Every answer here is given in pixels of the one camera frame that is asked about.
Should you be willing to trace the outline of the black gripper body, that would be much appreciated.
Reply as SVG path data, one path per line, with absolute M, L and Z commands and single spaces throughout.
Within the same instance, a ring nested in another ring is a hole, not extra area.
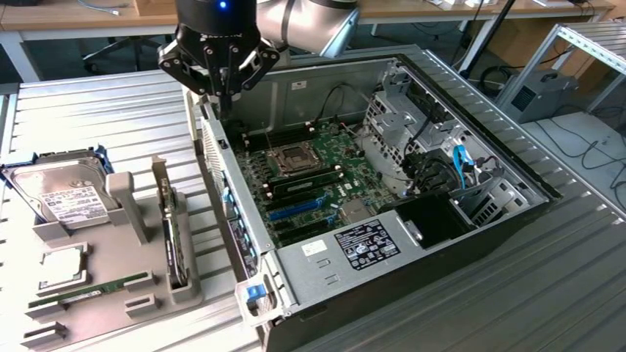
M 237 69 L 260 43 L 254 1 L 176 1 L 176 41 L 204 68 Z

